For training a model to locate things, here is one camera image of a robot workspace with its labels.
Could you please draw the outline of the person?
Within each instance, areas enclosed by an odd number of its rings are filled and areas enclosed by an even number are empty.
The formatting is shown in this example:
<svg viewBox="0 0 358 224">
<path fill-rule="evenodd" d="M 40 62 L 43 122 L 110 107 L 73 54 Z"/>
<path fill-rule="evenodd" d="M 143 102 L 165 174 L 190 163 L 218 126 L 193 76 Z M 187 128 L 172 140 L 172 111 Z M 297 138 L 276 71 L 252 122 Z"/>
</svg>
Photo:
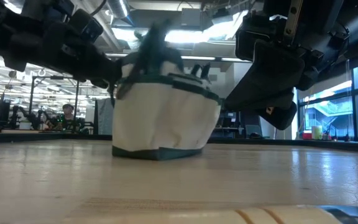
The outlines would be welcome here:
<svg viewBox="0 0 358 224">
<path fill-rule="evenodd" d="M 62 110 L 62 114 L 45 120 L 45 124 L 47 125 L 46 130 L 79 132 L 81 129 L 81 120 L 75 118 L 73 114 L 74 106 L 65 104 L 62 106 Z"/>
</svg>

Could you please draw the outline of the black aluminium table frame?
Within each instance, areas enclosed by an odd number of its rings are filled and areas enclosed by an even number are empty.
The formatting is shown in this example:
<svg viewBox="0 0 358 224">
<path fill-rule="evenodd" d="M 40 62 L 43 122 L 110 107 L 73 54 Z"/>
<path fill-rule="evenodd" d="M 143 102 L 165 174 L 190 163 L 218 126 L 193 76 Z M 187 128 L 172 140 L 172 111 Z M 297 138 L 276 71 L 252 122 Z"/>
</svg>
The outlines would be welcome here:
<svg viewBox="0 0 358 224">
<path fill-rule="evenodd" d="M 110 135 L 84 135 L 63 133 L 0 133 L 0 143 L 51 141 L 61 139 L 80 139 L 112 142 Z M 305 146 L 342 151 L 358 152 L 358 142 L 334 142 L 317 140 L 271 140 L 271 139 L 230 139 L 210 138 L 209 144 L 249 144 L 249 145 L 275 145 L 275 146 Z"/>
</svg>

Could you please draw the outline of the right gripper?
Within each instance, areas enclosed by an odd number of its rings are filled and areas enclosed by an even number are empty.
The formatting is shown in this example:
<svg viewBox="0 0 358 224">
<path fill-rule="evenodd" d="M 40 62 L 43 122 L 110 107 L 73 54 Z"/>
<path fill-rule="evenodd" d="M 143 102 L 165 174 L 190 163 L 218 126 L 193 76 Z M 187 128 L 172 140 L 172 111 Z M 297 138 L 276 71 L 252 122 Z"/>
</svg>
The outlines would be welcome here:
<svg viewBox="0 0 358 224">
<path fill-rule="evenodd" d="M 234 111 L 257 110 L 273 127 L 285 130 L 297 112 L 293 87 L 307 90 L 316 83 L 338 59 L 342 41 L 309 19 L 264 17 L 261 30 L 267 37 L 254 44 L 253 64 L 224 104 Z"/>
</svg>

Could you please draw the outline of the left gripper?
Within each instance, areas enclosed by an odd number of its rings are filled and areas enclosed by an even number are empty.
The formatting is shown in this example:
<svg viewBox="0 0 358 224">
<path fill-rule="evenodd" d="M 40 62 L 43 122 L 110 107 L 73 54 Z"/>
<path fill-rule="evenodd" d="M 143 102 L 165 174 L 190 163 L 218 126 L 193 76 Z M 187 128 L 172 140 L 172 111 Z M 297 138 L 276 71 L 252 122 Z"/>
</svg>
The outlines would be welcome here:
<svg viewBox="0 0 358 224">
<path fill-rule="evenodd" d="M 63 23 L 53 23 L 45 31 L 40 58 L 46 67 L 68 73 L 77 80 L 90 80 L 107 89 L 122 77 L 122 59 L 110 60 L 89 41 Z"/>
</svg>

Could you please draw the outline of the bright ceiling light panel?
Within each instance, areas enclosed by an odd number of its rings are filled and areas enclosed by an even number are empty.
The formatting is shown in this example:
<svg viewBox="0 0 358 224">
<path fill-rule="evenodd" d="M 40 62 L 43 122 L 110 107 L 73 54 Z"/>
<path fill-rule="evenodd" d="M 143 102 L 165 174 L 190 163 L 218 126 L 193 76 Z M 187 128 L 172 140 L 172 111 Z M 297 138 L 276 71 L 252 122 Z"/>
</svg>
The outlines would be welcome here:
<svg viewBox="0 0 358 224">
<path fill-rule="evenodd" d="M 242 24 L 242 18 L 248 14 L 248 10 L 238 12 L 232 16 L 232 20 L 212 25 L 204 31 L 192 30 L 170 30 L 165 36 L 165 41 L 169 43 L 200 43 L 225 41 L 234 38 L 237 29 Z M 117 39 L 134 42 L 137 40 L 136 34 L 145 35 L 149 30 L 136 28 L 112 28 Z"/>
</svg>

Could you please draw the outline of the beige green gardening bag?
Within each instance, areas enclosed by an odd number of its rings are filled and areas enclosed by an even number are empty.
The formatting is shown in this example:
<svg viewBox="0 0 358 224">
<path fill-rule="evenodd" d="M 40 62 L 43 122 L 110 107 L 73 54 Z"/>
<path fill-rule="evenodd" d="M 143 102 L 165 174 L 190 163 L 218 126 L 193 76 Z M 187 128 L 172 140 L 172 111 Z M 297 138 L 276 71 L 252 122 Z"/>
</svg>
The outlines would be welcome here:
<svg viewBox="0 0 358 224">
<path fill-rule="evenodd" d="M 155 22 L 136 52 L 122 58 L 114 86 L 112 155 L 163 161 L 200 154 L 219 119 L 222 100 L 208 79 L 185 73 L 166 44 L 169 20 Z"/>
</svg>

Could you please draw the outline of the silver ceiling duct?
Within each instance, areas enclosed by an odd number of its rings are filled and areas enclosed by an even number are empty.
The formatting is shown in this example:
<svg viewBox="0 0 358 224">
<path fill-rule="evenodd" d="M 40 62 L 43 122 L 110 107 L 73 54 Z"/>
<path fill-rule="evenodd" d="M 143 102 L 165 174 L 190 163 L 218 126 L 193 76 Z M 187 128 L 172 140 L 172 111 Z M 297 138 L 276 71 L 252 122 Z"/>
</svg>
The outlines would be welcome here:
<svg viewBox="0 0 358 224">
<path fill-rule="evenodd" d="M 107 0 L 107 4 L 114 18 L 122 19 L 130 13 L 130 5 L 127 0 Z"/>
</svg>

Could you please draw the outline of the yellow-green cylinder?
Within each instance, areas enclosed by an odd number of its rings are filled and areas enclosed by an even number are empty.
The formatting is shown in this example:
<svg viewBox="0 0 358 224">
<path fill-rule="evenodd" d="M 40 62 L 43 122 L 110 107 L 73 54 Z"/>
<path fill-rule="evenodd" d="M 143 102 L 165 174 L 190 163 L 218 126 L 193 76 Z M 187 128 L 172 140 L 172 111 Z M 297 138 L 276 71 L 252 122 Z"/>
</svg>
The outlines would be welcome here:
<svg viewBox="0 0 358 224">
<path fill-rule="evenodd" d="M 318 126 L 312 126 L 311 127 L 311 138 L 314 140 L 320 140 L 322 139 L 322 135 L 323 135 L 323 127 L 318 125 Z"/>
</svg>

